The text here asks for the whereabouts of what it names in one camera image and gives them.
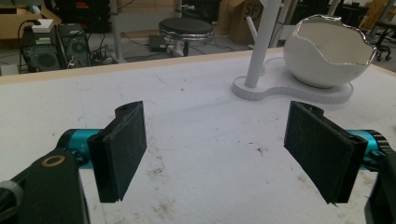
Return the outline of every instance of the floor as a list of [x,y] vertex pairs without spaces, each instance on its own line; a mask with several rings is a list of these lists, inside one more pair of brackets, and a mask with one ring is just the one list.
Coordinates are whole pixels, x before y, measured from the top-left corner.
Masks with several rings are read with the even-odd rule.
[[[396,52],[396,42],[385,40],[384,44],[392,47],[394,52]],[[112,63],[111,54],[114,53],[114,40],[111,33],[105,35],[92,34],[89,39],[89,45],[92,54],[96,54],[97,56],[95,57],[95,64],[105,65]],[[175,57],[169,52],[150,52],[147,38],[123,38],[122,50],[122,56],[128,63]],[[210,42],[192,42],[189,55],[214,54],[241,50],[249,50],[249,47],[245,45],[235,45],[228,36],[216,36]],[[0,49],[0,65],[20,64],[19,60],[20,55],[17,49]],[[373,64],[396,72],[396,58],[390,61],[383,60],[381,62],[373,60]],[[21,67],[20,73],[28,73],[26,66]]]

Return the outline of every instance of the stool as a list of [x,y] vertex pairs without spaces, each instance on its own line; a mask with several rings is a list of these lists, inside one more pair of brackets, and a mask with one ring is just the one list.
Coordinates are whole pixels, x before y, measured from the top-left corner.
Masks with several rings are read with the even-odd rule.
[[396,23],[394,22],[389,22],[389,21],[377,21],[375,23],[375,26],[379,27],[384,27],[385,31],[382,33],[382,35],[379,37],[378,41],[375,43],[375,46],[377,47],[377,54],[376,54],[376,59],[378,61],[382,60],[382,53],[387,52],[387,56],[385,57],[385,60],[389,61],[391,59],[390,57],[390,47],[382,45],[382,41],[384,41],[385,37],[390,33],[390,30],[396,29]]
[[210,40],[213,26],[205,21],[190,18],[168,18],[159,24],[160,34],[184,42],[183,55],[189,55],[190,41]]

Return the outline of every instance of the round stool seat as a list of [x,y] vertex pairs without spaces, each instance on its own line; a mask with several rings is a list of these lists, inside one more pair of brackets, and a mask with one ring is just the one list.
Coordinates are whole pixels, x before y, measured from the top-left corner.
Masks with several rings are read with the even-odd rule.
[[190,18],[168,18],[160,22],[160,34],[182,41],[207,40],[213,37],[212,25]]

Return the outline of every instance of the table surface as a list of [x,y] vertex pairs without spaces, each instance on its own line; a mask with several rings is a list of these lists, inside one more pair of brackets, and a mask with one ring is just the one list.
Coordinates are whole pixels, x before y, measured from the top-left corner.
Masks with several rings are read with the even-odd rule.
[[[266,59],[282,56],[268,52]],[[231,92],[250,56],[0,77],[1,179],[54,149],[64,131],[104,128],[116,107],[143,100],[148,149],[123,202],[99,203],[92,170],[80,171],[92,223],[364,223],[376,173],[359,172],[349,203],[326,204],[283,148],[290,101],[299,99],[250,102]],[[348,102],[313,105],[342,128],[377,130],[395,147],[394,76],[371,65],[352,81]]]

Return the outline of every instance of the white bowl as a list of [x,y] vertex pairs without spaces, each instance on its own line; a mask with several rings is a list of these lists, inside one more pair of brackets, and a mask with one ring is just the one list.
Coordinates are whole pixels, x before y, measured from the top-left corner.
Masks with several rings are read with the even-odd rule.
[[316,15],[300,21],[286,40],[286,67],[310,86],[330,88],[361,75],[376,47],[364,34],[340,18]]

